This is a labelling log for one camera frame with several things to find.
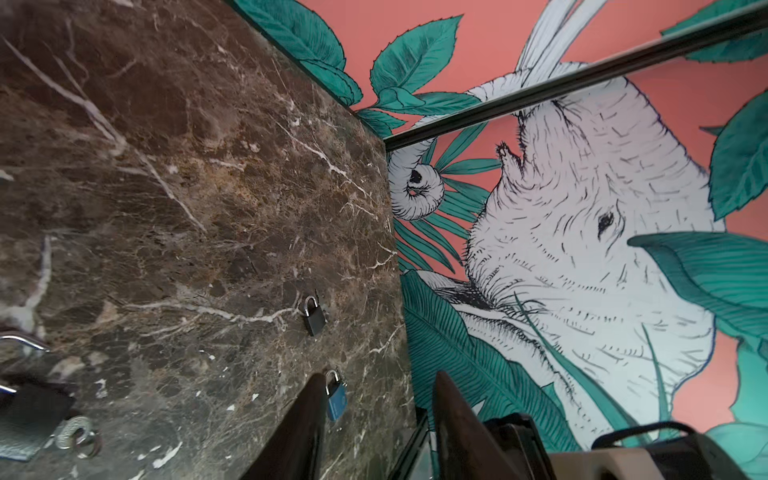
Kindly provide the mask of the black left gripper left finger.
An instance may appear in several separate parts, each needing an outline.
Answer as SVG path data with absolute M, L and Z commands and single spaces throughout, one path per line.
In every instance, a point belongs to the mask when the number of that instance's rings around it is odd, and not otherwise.
M 326 380 L 315 373 L 241 479 L 319 479 L 326 406 Z

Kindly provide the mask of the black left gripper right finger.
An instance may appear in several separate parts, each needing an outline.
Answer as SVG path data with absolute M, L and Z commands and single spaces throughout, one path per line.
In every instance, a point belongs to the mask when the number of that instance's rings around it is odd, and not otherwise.
M 523 479 L 445 371 L 433 389 L 441 479 Z

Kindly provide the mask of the dark brown padlock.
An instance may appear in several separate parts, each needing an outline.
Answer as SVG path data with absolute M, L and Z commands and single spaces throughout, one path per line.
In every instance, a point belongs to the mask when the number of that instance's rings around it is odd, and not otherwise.
M 305 298 L 303 318 L 310 336 L 318 336 L 323 331 L 327 320 L 316 295 L 309 295 Z

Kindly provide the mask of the large blue padlock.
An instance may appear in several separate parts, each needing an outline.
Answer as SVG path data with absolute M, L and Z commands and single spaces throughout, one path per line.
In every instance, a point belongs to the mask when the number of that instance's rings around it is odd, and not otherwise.
M 46 445 L 79 459 L 98 455 L 102 439 L 94 422 L 74 409 L 75 399 L 38 383 L 1 385 L 1 458 L 29 462 Z

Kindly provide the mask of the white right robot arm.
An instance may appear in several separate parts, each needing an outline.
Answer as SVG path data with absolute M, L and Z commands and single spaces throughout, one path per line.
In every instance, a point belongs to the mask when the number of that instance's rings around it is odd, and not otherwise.
M 746 479 L 741 467 L 692 427 L 662 421 L 598 437 L 588 451 L 548 454 L 533 419 L 511 414 L 484 423 L 514 479 Z

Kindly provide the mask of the black right corner post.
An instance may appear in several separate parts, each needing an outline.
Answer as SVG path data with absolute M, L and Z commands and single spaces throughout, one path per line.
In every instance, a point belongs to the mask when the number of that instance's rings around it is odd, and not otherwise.
M 538 103 L 592 87 L 692 52 L 767 28 L 767 3 L 755 2 L 717 19 L 678 31 L 662 40 L 594 63 L 567 75 L 523 88 L 456 115 L 384 139 L 385 151 L 395 150 L 457 130 L 487 122 Z

